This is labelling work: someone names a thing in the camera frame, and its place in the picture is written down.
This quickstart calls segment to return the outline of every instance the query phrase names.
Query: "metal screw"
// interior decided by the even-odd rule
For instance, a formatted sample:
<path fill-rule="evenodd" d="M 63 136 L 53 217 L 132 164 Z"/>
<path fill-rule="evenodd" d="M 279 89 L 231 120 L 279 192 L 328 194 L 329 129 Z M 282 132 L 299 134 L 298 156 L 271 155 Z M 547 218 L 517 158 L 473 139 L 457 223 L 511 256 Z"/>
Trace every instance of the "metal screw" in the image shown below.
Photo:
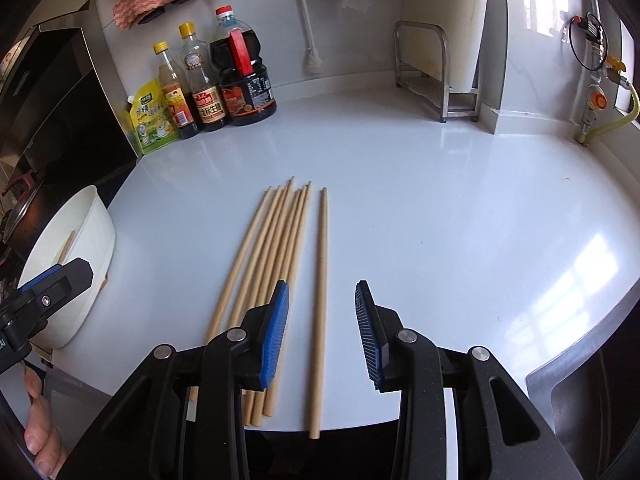
<path fill-rule="evenodd" d="M 415 343 L 418 341 L 418 336 L 413 330 L 401 330 L 398 332 L 398 339 L 403 343 Z"/>
<path fill-rule="evenodd" d="M 236 343 L 244 340 L 245 337 L 246 332 L 241 328 L 232 328 L 226 333 L 226 338 L 229 339 L 229 341 L 234 341 Z"/>
<path fill-rule="evenodd" d="M 478 361 L 488 361 L 491 354 L 489 351 L 483 346 L 476 346 L 472 351 L 471 355 L 478 359 Z"/>
<path fill-rule="evenodd" d="M 154 349 L 154 357 L 156 359 L 167 359 L 173 352 L 169 345 L 156 346 Z"/>

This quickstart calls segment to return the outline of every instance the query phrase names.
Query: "yellow gas hose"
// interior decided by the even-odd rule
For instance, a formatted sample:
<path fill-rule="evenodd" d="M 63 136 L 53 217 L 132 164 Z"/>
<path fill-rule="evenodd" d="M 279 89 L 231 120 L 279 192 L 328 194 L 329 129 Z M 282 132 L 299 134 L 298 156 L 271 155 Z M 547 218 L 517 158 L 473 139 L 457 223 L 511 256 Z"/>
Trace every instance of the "yellow gas hose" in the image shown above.
<path fill-rule="evenodd" d="M 636 92 L 636 89 L 631 84 L 629 85 L 629 91 L 631 92 L 631 95 L 634 99 L 634 109 L 624 117 L 619 118 L 617 121 L 613 121 L 612 123 L 605 124 L 604 126 L 600 126 L 591 130 L 583 140 L 582 144 L 588 146 L 589 142 L 591 142 L 597 136 L 606 134 L 607 132 L 615 130 L 620 126 L 624 126 L 625 124 L 629 124 L 638 118 L 638 115 L 640 114 L 640 98 L 638 98 L 638 92 Z"/>

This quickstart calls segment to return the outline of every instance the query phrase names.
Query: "fingernail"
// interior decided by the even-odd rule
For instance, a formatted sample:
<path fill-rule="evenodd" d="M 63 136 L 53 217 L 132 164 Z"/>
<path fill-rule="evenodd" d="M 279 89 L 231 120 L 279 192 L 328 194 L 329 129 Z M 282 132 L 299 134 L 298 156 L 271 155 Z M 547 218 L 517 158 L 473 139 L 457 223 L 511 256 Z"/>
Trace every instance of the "fingernail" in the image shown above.
<path fill-rule="evenodd" d="M 38 444 L 40 444 L 40 441 L 35 438 L 34 436 L 30 436 L 27 439 L 27 449 L 29 451 L 31 451 L 33 454 L 35 454 L 38 450 Z"/>
<path fill-rule="evenodd" d="M 40 471 L 40 474 L 43 476 L 49 476 L 51 474 L 51 464 L 49 464 L 46 460 L 41 460 L 40 462 L 36 462 L 36 466 Z"/>

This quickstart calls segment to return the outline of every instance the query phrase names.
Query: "cutting board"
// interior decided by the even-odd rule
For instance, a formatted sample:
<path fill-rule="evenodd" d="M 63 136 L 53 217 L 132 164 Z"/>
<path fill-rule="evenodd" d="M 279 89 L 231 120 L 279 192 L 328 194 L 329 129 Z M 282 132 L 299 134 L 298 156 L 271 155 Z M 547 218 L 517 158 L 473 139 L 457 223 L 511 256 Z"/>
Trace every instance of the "cutting board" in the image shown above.
<path fill-rule="evenodd" d="M 454 92 L 471 90 L 484 25 L 486 0 L 402 0 L 401 19 L 434 23 L 449 38 Z M 428 30 L 401 30 L 401 59 L 414 68 L 442 79 L 442 50 L 437 35 Z"/>

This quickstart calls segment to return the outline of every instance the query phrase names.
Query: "black cable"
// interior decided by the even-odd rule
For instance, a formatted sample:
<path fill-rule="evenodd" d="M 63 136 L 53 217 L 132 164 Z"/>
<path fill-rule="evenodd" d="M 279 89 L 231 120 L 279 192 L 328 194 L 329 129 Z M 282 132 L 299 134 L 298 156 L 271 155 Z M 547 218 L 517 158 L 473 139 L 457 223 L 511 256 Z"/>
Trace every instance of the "black cable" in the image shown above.
<path fill-rule="evenodd" d="M 572 18 L 571 21 L 569 22 L 569 45 L 571 46 L 571 51 L 574 53 L 575 59 L 578 60 L 578 63 L 580 63 L 580 65 L 582 65 L 583 68 L 587 69 L 589 72 L 597 72 L 598 70 L 600 70 L 604 66 L 604 63 L 607 60 L 607 56 L 609 55 L 609 37 L 607 36 L 607 32 L 604 30 L 604 27 L 602 26 L 602 23 L 596 17 L 596 15 L 593 14 L 592 12 L 587 12 L 587 14 L 586 14 L 587 20 L 589 20 L 589 16 L 592 16 L 593 19 L 596 21 L 596 24 L 598 25 L 598 28 L 602 32 L 602 39 L 604 40 L 604 53 L 602 54 L 602 60 L 600 61 L 600 63 L 595 67 L 586 66 L 582 62 L 582 60 L 580 59 L 578 54 L 576 53 L 575 48 L 574 48 L 574 39 L 572 37 L 572 27 L 573 27 L 573 25 L 575 23 L 575 19 L 574 18 Z"/>

